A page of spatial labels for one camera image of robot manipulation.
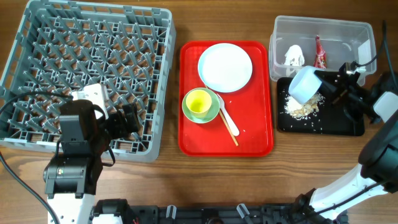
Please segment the red snack wrapper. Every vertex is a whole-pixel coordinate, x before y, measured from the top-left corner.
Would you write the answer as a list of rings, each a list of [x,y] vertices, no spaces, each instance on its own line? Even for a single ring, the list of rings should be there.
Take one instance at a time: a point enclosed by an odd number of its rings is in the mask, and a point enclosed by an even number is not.
[[[320,42],[319,35],[315,37],[315,42],[316,42],[316,51],[315,51],[315,60],[313,66],[316,68],[327,68],[326,52]]]

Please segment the light blue bowl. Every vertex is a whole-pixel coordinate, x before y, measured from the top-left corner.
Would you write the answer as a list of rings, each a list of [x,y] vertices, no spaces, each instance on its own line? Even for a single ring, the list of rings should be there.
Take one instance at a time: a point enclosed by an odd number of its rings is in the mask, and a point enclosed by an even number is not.
[[[301,105],[305,104],[320,88],[322,81],[315,75],[318,68],[303,67],[289,85],[289,95]]]

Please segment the white tissue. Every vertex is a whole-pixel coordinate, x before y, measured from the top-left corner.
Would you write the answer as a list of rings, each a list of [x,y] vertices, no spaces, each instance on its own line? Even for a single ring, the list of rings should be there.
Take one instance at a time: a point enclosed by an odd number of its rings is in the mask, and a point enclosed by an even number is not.
[[[301,67],[302,65],[304,65],[304,63],[305,59],[300,46],[299,45],[290,46],[288,51],[285,53],[284,65]]]

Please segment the rice and food scraps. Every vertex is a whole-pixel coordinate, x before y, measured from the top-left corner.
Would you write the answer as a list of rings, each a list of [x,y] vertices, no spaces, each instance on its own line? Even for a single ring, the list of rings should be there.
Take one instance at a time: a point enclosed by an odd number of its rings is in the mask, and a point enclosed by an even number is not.
[[[320,110],[320,106],[324,104],[325,97],[320,93],[316,93],[304,104],[300,104],[290,95],[285,99],[287,100],[284,105],[285,113],[296,120],[301,120],[308,119],[311,115],[316,115]]]

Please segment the yellow cup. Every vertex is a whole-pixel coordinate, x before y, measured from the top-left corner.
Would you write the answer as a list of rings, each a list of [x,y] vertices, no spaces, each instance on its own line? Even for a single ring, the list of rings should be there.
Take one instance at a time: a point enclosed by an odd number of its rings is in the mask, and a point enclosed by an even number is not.
[[[195,89],[187,94],[185,104],[196,118],[204,118],[212,105],[211,95],[202,89]]]

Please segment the green bowl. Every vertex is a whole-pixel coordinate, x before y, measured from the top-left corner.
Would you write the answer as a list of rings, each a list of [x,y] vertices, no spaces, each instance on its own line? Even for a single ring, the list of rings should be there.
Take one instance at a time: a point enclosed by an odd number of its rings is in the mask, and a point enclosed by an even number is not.
[[[185,104],[186,97],[187,97],[187,94],[188,94],[187,93],[184,96],[183,101],[182,101],[182,111],[184,113],[184,116],[188,120],[190,120],[190,121],[192,121],[194,123],[197,123],[197,124],[208,123],[208,122],[212,121],[213,119],[215,119],[217,117],[217,115],[218,115],[218,112],[219,112],[220,106],[219,106],[219,101],[217,99],[217,95],[213,91],[211,91],[211,90],[209,90],[207,88],[195,88],[195,89],[205,90],[211,95],[212,105],[210,107],[210,110],[208,111],[208,113],[206,114],[206,116],[204,118],[196,118],[196,117],[194,117],[194,115],[191,114],[191,112],[188,110],[188,108],[187,108],[187,106]]]

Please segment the wooden chopstick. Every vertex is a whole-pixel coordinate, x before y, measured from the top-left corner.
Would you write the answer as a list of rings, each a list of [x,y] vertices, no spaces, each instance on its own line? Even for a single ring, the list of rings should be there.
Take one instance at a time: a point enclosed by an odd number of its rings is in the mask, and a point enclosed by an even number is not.
[[[231,130],[231,128],[230,128],[230,126],[229,126],[227,120],[225,119],[224,114],[223,114],[223,112],[221,110],[221,100],[220,100],[220,97],[218,95],[217,95],[217,99],[219,101],[219,106],[220,106],[218,114],[220,115],[222,121],[224,122],[224,125],[226,126],[226,129],[228,130],[229,135],[231,136],[235,146],[239,146],[239,144],[238,144],[235,136],[233,135],[233,132],[232,132],[232,130]]]

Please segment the white plastic fork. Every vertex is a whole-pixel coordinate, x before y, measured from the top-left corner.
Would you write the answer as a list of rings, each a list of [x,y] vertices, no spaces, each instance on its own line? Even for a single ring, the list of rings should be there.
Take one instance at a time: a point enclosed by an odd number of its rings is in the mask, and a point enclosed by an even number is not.
[[[218,99],[220,101],[221,112],[222,112],[222,114],[223,114],[223,116],[224,116],[224,118],[225,118],[225,120],[226,120],[226,122],[227,122],[227,124],[228,124],[228,126],[229,126],[229,128],[230,128],[230,130],[231,130],[231,132],[233,134],[233,136],[239,136],[239,134],[240,134],[239,129],[236,126],[236,124],[234,123],[234,121],[232,120],[232,118],[230,117],[229,113],[227,112],[227,110],[225,108],[224,100],[222,99],[222,97],[219,94],[217,94],[217,96],[218,96]]]

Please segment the light blue plate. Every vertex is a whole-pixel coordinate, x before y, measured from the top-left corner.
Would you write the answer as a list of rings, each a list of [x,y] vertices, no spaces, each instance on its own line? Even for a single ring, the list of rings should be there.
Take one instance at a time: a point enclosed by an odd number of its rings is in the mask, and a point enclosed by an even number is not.
[[[253,64],[241,47],[220,43],[208,47],[198,60],[202,82],[214,91],[232,93],[242,89],[251,79]]]

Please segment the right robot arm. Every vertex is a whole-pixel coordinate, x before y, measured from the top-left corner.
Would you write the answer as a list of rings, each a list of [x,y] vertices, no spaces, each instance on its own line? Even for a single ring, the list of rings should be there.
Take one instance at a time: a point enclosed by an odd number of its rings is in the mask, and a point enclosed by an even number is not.
[[[358,85],[356,66],[345,63],[337,72],[303,67],[289,85],[289,95],[306,103],[318,90],[333,106],[357,123],[367,116],[384,124],[363,147],[358,164],[330,185],[299,195],[292,223],[332,223],[350,207],[378,195],[397,192],[397,74],[390,70],[367,90]]]

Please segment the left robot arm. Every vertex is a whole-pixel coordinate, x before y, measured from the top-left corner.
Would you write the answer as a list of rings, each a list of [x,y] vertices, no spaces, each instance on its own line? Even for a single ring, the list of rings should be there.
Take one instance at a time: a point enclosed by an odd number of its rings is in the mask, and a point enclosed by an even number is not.
[[[95,200],[97,181],[111,157],[113,139],[139,130],[137,107],[123,105],[110,115],[89,100],[75,100],[60,108],[62,136],[44,170],[49,223],[139,223],[127,200]]]

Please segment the grey dishwasher rack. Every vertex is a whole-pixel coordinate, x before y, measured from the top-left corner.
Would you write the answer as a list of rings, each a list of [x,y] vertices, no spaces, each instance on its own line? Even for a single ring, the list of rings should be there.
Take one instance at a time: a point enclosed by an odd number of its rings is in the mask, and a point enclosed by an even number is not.
[[[165,92],[176,30],[172,13],[156,7],[77,1],[29,1],[15,39],[1,44],[1,102],[23,99],[1,114],[1,145],[53,152],[61,135],[60,106],[85,86],[106,86],[109,113],[134,103],[140,128],[111,141],[119,160],[159,156]]]

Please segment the black plastic tray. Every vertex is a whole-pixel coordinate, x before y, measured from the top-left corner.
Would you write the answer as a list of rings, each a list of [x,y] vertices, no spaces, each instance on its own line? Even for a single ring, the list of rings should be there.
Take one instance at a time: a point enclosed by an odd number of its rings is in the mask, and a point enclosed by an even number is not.
[[[362,136],[365,132],[364,119],[358,122],[350,120],[342,107],[333,106],[326,92],[319,89],[322,97],[318,111],[306,118],[294,118],[287,112],[288,93],[291,78],[280,78],[277,81],[277,128],[288,133],[333,134],[344,136]]]

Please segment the clear plastic bin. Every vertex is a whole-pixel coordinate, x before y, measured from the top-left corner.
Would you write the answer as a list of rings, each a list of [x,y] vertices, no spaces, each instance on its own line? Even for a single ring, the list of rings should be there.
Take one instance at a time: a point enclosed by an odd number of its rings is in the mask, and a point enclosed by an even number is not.
[[[327,71],[338,70],[345,62],[370,62],[377,53],[373,28],[365,22],[342,21],[313,17],[277,16],[269,43],[269,75],[277,81],[294,77],[315,60],[315,37],[326,52]],[[299,45],[305,59],[301,67],[284,65],[285,53]]]

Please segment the red plastic tray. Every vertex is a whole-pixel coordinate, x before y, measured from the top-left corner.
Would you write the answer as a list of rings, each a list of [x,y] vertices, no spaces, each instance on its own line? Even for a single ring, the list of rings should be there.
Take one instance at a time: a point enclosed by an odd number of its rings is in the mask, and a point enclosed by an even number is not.
[[[253,71],[240,90],[222,93],[226,110],[239,129],[232,138],[222,118],[197,124],[182,111],[178,114],[178,145],[188,156],[262,157],[274,147],[268,53],[256,41],[235,40],[250,57]]]

